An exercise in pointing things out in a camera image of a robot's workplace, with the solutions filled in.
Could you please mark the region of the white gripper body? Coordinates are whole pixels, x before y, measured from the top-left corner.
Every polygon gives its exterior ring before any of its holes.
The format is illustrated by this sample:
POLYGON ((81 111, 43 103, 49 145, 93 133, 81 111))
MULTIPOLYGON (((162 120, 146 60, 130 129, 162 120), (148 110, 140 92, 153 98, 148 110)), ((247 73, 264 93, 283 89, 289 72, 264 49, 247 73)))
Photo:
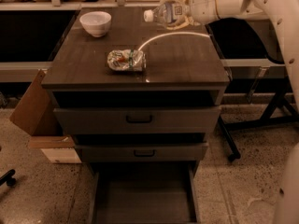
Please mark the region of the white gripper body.
POLYGON ((218 19, 216 0, 189 0, 192 25, 209 24, 218 19))

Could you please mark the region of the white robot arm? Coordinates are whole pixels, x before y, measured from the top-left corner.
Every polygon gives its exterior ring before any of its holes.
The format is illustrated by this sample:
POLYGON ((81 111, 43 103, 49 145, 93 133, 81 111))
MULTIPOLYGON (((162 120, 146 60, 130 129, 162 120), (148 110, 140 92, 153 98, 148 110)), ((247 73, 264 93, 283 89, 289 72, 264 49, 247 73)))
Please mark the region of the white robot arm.
MULTIPOLYGON (((209 24, 226 18, 271 21, 299 107, 299 0, 179 0, 186 24, 209 24)), ((273 224, 299 224, 299 145, 287 159, 273 224)))

